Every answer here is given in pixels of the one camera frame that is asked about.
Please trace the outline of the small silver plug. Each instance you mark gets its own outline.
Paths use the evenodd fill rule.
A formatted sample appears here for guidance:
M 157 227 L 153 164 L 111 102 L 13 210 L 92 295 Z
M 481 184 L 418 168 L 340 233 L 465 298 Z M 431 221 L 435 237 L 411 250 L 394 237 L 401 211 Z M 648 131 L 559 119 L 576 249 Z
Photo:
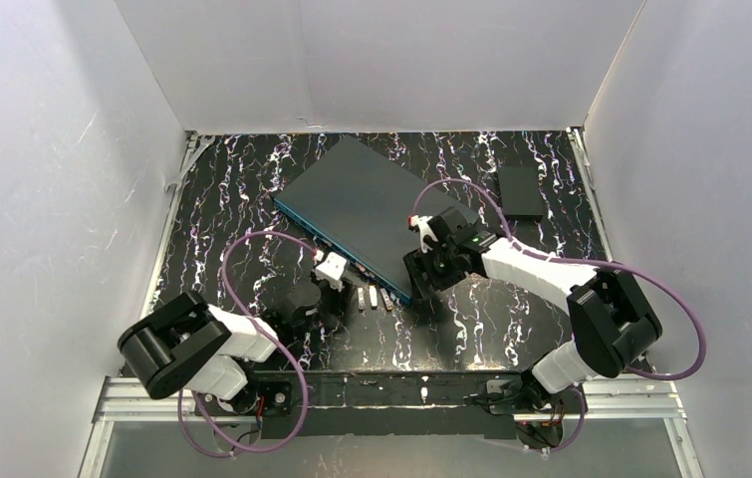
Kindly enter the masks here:
M 389 292 L 386 289 L 384 289 L 384 288 L 380 288 L 379 289 L 379 293 L 380 293 L 380 296 L 381 296 L 382 301 L 384 303 L 385 309 L 387 311 L 392 311 L 393 308 L 394 308 L 394 305 L 393 305 L 393 301 L 391 299 L 391 296 L 390 296 Z
M 357 287 L 357 303 L 358 303 L 358 310 L 360 312 L 363 312 L 367 307 L 367 302 L 365 298 L 365 290 L 363 287 Z

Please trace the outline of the large teal network switch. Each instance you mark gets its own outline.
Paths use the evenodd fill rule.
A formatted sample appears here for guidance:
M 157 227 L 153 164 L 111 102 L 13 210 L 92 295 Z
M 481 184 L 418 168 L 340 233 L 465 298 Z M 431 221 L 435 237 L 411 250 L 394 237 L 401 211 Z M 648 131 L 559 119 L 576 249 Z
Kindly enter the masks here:
M 274 198 L 278 210 L 358 263 L 405 304 L 417 299 L 403 257 L 419 247 L 407 218 L 426 182 L 351 136 Z

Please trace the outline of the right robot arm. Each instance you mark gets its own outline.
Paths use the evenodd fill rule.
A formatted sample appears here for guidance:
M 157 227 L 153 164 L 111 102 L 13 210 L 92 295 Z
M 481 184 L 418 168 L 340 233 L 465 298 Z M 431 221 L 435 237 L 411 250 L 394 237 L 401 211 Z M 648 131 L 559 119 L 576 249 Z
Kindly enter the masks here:
M 418 247 L 403 262 L 417 299 L 427 299 L 474 274 L 516 285 L 566 313 L 572 337 L 542 356 L 503 396 L 539 404 L 589 378 L 613 378 L 662 334 L 633 274 L 614 268 L 544 260 L 512 239 L 469 223 L 449 207 L 412 215 Z

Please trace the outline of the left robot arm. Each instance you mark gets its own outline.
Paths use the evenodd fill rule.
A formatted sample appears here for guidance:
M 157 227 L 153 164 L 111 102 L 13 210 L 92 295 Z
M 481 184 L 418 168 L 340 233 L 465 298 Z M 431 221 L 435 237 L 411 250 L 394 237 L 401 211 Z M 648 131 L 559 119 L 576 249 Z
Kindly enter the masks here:
M 309 326 L 333 328 L 352 299 L 354 283 L 312 275 L 289 288 L 257 318 L 227 312 L 198 292 L 177 296 L 125 330 L 117 348 L 152 399 L 189 389 L 230 400 L 248 383 L 244 360 L 264 362 Z

